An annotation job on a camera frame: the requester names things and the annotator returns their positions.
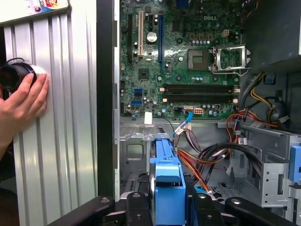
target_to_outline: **ram slot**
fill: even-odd
[[[158,60],[163,63],[164,15],[159,15]]]
[[[167,94],[163,97],[167,102],[186,102],[186,103],[230,103],[233,101],[232,95],[201,95],[201,94]]]
[[[224,85],[182,85],[182,84],[164,84],[165,92],[172,93],[232,93],[234,86]]]
[[[127,16],[127,59],[131,64],[133,61],[133,14]]]
[[[138,13],[138,56],[143,55],[144,11]]]

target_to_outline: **dell logo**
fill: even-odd
[[[204,20],[217,20],[216,16],[204,16]]]

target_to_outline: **blue pcie slot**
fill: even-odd
[[[141,100],[132,100],[131,106],[142,106],[142,101]]]
[[[164,38],[164,15],[159,15],[159,50],[158,60],[159,63],[163,63],[163,38]]]
[[[143,93],[143,89],[134,89],[134,94]]]

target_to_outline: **circuit board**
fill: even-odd
[[[233,113],[239,76],[208,68],[210,48],[241,42],[238,1],[191,0],[179,7],[173,0],[122,0],[120,16],[122,116],[193,111],[194,118],[218,119]],[[221,57],[224,67],[239,61],[239,52]]]

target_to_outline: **finger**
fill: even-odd
[[[20,105],[22,108],[24,108],[25,111],[28,111],[32,107],[33,103],[36,101],[39,94],[41,93],[41,91],[43,89],[43,86],[46,83],[46,80],[47,80],[47,75],[46,74],[40,74],[39,75],[39,77],[35,81],[34,85],[31,87],[27,98]]]
[[[25,76],[23,81],[21,82],[18,90],[14,92],[8,99],[7,104],[11,107],[19,106],[28,96],[30,86],[32,85],[33,74],[28,74]]]
[[[3,102],[4,102],[4,100],[3,100],[3,89],[0,86],[0,104],[3,103]]]
[[[29,115],[35,115],[36,112],[43,106],[46,101],[47,93],[49,88],[49,79],[46,79],[41,92],[39,93],[38,97],[32,104],[31,108],[29,109]]]
[[[35,118],[40,117],[46,111],[46,107],[47,107],[47,102],[45,101],[40,107],[40,109],[35,113],[34,117]]]

